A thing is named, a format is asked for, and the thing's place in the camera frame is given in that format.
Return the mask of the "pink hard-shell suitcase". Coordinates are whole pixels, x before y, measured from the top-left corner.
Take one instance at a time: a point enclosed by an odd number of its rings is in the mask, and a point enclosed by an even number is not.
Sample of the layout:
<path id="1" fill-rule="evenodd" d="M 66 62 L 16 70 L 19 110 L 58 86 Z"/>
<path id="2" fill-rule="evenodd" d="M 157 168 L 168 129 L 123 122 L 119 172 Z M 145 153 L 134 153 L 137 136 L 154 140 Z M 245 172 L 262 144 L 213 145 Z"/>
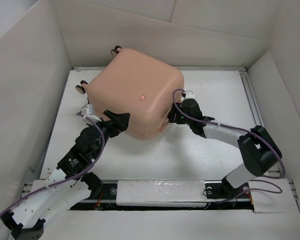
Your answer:
<path id="1" fill-rule="evenodd" d="M 184 76 L 175 67 L 139 51 L 117 45 L 113 60 L 90 82 L 75 87 L 87 95 L 99 118 L 106 110 L 129 113 L 127 132 L 140 140 L 150 140 L 169 124 L 173 91 L 184 88 Z"/>

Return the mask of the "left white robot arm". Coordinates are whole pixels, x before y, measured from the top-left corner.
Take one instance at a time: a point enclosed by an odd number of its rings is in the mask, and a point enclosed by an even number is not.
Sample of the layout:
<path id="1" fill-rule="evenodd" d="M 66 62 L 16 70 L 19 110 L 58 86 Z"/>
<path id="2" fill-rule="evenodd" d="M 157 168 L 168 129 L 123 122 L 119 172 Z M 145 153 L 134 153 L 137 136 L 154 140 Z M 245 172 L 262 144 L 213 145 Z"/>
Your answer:
<path id="1" fill-rule="evenodd" d="M 97 163 L 108 139 L 127 130 L 130 114 L 104 112 L 107 120 L 78 112 L 90 122 L 75 139 L 74 146 L 57 163 L 44 186 L 24 197 L 23 203 L 7 211 L 0 219 L 15 240 L 38 240 L 45 224 L 60 211 L 86 198 L 97 198 L 103 182 L 92 167 Z"/>

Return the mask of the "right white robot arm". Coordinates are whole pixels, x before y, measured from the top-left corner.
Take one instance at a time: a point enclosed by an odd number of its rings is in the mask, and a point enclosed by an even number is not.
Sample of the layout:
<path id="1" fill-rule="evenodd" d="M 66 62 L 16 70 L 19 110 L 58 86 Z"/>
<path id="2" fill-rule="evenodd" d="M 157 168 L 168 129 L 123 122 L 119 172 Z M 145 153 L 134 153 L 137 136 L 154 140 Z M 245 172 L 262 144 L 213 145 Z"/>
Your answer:
<path id="1" fill-rule="evenodd" d="M 250 130 L 218 123 L 204 116 L 194 99 L 174 102 L 168 114 L 170 123 L 187 125 L 202 138 L 217 140 L 239 149 L 242 164 L 228 173 L 220 182 L 205 183 L 203 193 L 208 199 L 222 203 L 237 199 L 251 191 L 249 181 L 256 181 L 282 158 L 282 154 L 267 130 L 257 125 Z"/>

